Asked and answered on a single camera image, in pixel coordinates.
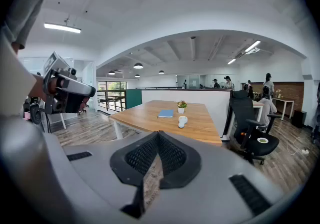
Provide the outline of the green partition panel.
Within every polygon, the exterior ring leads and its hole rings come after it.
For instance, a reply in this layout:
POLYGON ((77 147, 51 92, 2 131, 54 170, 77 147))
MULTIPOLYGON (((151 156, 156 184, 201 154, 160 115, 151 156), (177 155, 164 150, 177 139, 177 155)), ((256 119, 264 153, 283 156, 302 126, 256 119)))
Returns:
POLYGON ((140 89, 127 89, 125 96, 126 109, 142 104, 142 91, 140 89))

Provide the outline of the black gear on chair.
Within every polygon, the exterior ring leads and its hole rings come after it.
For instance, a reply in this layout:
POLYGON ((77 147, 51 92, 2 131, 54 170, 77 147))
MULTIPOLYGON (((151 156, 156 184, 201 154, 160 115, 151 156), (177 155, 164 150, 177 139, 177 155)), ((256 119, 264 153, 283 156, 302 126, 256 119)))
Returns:
POLYGON ((43 100, 38 97, 27 97, 23 104, 23 119, 34 125, 42 124, 43 100))

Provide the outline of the blue notebook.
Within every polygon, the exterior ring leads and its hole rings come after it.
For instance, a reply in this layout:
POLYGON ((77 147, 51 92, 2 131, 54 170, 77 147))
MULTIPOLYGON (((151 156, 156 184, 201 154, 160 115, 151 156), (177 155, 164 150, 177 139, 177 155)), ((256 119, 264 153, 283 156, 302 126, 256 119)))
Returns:
POLYGON ((158 118, 173 118, 173 109, 163 109, 160 111, 160 113, 158 114, 158 118))

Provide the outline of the round wooden table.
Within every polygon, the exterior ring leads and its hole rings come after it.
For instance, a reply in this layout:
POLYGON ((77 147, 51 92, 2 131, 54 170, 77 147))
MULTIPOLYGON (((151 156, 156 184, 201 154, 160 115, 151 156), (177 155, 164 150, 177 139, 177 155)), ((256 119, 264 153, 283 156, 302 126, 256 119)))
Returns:
POLYGON ((172 101, 152 100, 122 112, 113 114, 117 139, 122 139, 121 126, 127 126, 137 132, 165 131, 216 146, 222 146, 222 140, 204 104, 187 104, 183 114, 178 113, 178 103, 172 101), (163 109, 173 109, 173 118, 158 118, 163 109), (184 128, 178 127, 180 116, 188 118, 184 128))

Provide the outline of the small wooden table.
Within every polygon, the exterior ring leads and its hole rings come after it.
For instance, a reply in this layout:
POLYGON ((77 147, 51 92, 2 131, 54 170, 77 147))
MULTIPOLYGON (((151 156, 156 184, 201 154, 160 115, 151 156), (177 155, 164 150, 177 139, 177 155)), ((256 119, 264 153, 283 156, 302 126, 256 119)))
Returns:
POLYGON ((258 116, 257 116, 257 121, 260 122, 261 120, 261 116, 262 116, 262 111, 263 111, 263 106, 264 106, 264 103, 260 103, 260 102, 257 102, 257 101, 252 101, 252 104, 253 104, 253 107, 254 108, 257 108, 258 109, 258 116))

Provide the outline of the person's grey shirt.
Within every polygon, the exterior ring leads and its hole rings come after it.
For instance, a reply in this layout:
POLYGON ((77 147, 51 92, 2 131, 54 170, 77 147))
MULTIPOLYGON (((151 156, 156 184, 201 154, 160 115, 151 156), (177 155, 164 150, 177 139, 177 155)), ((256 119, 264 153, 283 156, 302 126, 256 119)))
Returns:
POLYGON ((13 0, 0 27, 15 53, 23 50, 44 0, 13 0))

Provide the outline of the black office chair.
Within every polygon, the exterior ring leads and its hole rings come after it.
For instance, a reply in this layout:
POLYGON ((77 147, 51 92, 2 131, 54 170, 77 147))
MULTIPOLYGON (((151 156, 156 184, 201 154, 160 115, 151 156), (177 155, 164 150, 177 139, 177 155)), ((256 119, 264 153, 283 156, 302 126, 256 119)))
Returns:
POLYGON ((230 98, 230 107, 235 114, 237 127, 234 132, 234 139, 240 146, 239 150, 234 152, 240 154, 249 163, 254 164, 254 160, 259 160, 260 165, 264 165, 264 156, 272 153, 278 146, 280 140, 269 134, 274 120, 280 118, 277 114, 270 114, 270 122, 265 132, 260 130, 262 124, 255 118, 253 101, 247 96, 245 90, 233 91, 230 98), (262 144, 257 141, 258 138, 268 139, 267 144, 262 144))

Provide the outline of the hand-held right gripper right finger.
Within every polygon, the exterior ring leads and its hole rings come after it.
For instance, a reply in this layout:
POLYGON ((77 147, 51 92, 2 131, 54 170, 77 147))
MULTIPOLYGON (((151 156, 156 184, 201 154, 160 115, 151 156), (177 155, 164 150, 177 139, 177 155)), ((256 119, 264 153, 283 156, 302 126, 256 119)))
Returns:
POLYGON ((158 132, 157 146, 163 170, 160 189, 183 188, 198 175, 202 160, 194 148, 163 131, 158 132))

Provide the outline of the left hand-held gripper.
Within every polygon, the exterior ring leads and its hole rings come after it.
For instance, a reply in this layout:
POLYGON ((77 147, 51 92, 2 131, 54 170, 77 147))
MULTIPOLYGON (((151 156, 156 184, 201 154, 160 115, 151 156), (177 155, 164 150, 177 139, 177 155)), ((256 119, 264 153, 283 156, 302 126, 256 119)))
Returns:
POLYGON ((76 69, 70 67, 56 52, 49 56, 43 70, 43 91, 47 96, 43 111, 47 114, 78 113, 88 97, 93 97, 96 93, 94 87, 76 80, 76 69), (54 77, 61 79, 61 86, 53 95, 49 93, 48 85, 54 77))

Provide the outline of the person's left forearm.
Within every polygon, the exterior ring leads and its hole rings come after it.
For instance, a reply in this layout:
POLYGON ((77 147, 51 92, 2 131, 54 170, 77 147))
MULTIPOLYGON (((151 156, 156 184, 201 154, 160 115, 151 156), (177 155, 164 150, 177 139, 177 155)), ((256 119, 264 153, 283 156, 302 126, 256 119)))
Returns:
POLYGON ((44 79, 42 76, 39 75, 33 75, 35 78, 35 84, 32 87, 31 91, 29 92, 28 96, 29 97, 37 97, 42 99, 43 101, 46 101, 46 93, 43 90, 43 83, 44 79))

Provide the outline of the person's left hand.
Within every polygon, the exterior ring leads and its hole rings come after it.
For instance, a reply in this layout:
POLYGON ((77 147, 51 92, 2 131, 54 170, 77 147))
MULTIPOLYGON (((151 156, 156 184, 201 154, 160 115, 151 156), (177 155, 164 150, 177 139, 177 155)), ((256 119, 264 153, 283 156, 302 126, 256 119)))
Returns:
POLYGON ((61 88, 64 83, 64 79, 61 77, 51 78, 48 84, 48 91, 50 94, 55 94, 57 92, 57 88, 61 88))

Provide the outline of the black metal railing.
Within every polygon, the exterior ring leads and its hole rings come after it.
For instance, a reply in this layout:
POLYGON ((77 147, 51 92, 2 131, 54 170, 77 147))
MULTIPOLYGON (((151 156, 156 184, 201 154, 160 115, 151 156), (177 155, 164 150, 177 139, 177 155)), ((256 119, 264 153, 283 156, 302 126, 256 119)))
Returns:
POLYGON ((98 109, 107 113, 126 110, 126 90, 100 90, 97 91, 98 109))

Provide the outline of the white side table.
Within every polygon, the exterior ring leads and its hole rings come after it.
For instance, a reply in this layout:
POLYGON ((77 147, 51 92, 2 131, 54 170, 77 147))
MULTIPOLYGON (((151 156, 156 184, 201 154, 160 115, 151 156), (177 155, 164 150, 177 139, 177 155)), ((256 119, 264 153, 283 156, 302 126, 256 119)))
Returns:
POLYGON ((294 111, 293 110, 294 109, 294 103, 295 103, 294 100, 286 99, 286 98, 273 98, 272 101, 274 102, 274 104, 276 104, 277 101, 283 102, 283 110, 282 110, 281 121, 284 120, 287 104, 291 104, 291 110, 290 110, 290 114, 289 114, 289 119, 291 119, 293 111, 294 111))

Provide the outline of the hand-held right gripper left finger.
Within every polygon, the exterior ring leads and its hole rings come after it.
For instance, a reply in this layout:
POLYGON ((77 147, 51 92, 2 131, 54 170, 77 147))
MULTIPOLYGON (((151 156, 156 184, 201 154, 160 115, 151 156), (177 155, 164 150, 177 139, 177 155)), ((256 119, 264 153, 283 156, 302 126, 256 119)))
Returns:
POLYGON ((118 149, 110 158, 110 167, 121 183, 135 186, 132 203, 121 208, 130 216, 145 213, 144 177, 158 153, 158 132, 146 135, 142 139, 118 149))

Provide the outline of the black floor box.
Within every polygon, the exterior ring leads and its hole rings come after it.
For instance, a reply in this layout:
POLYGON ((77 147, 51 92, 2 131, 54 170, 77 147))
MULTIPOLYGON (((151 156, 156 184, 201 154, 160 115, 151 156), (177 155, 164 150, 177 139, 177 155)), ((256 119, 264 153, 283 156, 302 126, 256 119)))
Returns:
POLYGON ((307 113, 305 111, 295 110, 292 117, 292 125, 297 128, 303 128, 307 113))

